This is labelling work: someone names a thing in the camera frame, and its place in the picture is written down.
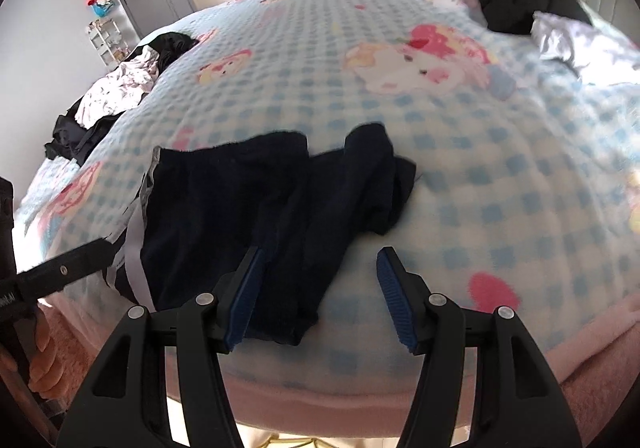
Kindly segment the person's left hand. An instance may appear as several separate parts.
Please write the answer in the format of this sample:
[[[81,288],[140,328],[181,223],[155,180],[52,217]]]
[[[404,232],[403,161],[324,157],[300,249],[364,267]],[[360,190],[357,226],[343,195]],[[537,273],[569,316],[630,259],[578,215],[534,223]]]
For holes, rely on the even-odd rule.
[[[43,399],[60,399],[68,390],[68,377],[58,356],[46,316],[36,311],[35,355],[29,361],[28,388]]]

